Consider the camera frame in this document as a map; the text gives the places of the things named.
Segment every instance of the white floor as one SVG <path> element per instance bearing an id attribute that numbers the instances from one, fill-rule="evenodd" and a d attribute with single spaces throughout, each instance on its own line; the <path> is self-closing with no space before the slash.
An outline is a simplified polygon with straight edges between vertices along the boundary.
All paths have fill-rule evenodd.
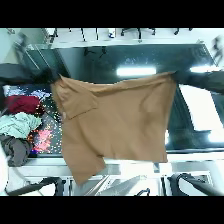
<path id="1" fill-rule="evenodd" d="M 97 45 L 96 28 L 83 28 L 86 42 L 95 42 Z M 74 43 L 83 42 L 81 28 L 71 28 L 72 32 L 69 32 L 68 28 L 58 28 L 58 37 L 54 39 L 55 43 Z M 180 28 L 178 35 L 174 35 L 175 28 L 156 28 L 156 35 L 152 35 L 152 30 L 147 28 L 141 28 L 142 39 L 147 40 L 147 44 L 150 43 L 197 43 L 199 40 L 204 41 L 211 55 L 214 55 L 212 50 L 212 40 L 221 36 L 224 38 L 224 28 L 194 28 L 189 31 L 188 28 Z M 124 36 L 121 36 L 121 28 L 116 28 L 116 37 L 108 37 L 108 28 L 98 28 L 99 41 L 109 41 L 110 45 L 117 45 L 117 40 L 137 40 L 137 29 L 128 30 Z M 220 63 L 220 66 L 224 66 L 224 60 Z"/>

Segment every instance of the glossy black tabletop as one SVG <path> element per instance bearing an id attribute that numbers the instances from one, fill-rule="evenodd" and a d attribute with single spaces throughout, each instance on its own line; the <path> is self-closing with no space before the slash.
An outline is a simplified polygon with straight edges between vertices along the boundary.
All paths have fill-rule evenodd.
<path id="1" fill-rule="evenodd" d="M 120 68 L 153 68 L 156 73 L 190 69 L 195 66 L 212 65 L 213 60 L 203 44 L 139 44 L 120 45 L 107 47 L 69 48 L 69 49 L 44 49 L 40 50 L 48 65 L 57 69 L 62 75 L 73 79 L 101 84 L 112 84 L 124 79 L 143 77 L 137 75 L 119 76 Z M 29 51 L 40 68 L 46 67 L 46 62 L 35 50 Z M 46 85 L 19 86 L 24 94 L 29 95 L 34 90 L 43 90 L 50 93 Z M 221 122 L 224 122 L 224 97 L 211 93 L 215 109 Z M 42 154 L 59 154 L 61 152 L 60 119 L 55 121 L 58 113 L 51 97 L 43 101 L 47 114 L 44 115 L 44 126 L 52 130 L 51 144 Z M 224 141 L 211 142 L 208 135 L 211 130 L 197 131 L 191 120 L 189 108 L 183 94 L 177 86 L 173 101 L 169 125 L 169 140 L 166 143 L 168 152 L 177 150 L 222 150 Z"/>

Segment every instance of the brown shirt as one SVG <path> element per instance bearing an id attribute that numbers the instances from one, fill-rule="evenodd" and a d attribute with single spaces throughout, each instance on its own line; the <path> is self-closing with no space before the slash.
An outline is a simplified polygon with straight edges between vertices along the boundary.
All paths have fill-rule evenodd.
<path id="1" fill-rule="evenodd" d="M 61 76 L 52 84 L 63 114 L 62 154 L 77 184 L 105 167 L 103 157 L 167 162 L 167 129 L 176 84 L 171 73 L 92 84 Z"/>

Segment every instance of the mint green garment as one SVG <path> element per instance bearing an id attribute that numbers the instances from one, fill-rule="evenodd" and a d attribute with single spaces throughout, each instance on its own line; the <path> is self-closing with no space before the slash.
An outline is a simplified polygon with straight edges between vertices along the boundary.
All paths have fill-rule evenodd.
<path id="1" fill-rule="evenodd" d="M 0 117 L 0 134 L 15 138 L 27 138 L 30 131 L 41 124 L 41 118 L 24 112 Z"/>

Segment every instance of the dark red garment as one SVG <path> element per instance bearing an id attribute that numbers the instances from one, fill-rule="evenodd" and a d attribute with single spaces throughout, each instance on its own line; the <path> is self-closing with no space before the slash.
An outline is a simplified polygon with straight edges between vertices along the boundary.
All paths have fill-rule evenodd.
<path id="1" fill-rule="evenodd" d="M 11 114 L 24 112 L 26 114 L 43 115 L 44 110 L 36 96 L 12 95 L 6 98 L 6 105 Z"/>

